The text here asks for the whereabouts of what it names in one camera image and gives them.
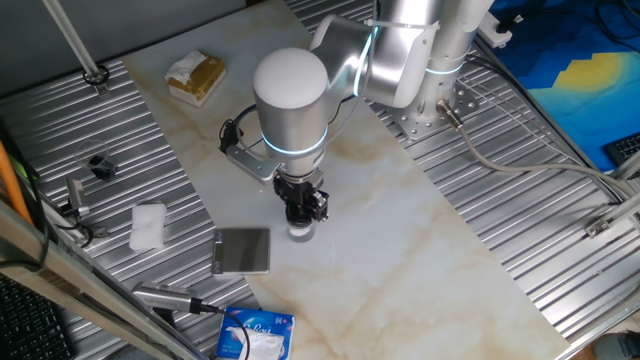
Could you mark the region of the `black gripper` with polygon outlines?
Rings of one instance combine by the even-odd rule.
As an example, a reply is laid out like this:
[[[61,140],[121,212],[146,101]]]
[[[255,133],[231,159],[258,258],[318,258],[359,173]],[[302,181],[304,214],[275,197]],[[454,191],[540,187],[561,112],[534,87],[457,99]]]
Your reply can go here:
[[[285,200],[285,216],[287,220],[307,220],[307,210],[316,222],[328,219],[329,194],[322,191],[324,173],[316,168],[309,174],[295,177],[278,170],[273,178],[273,187],[277,196]]]

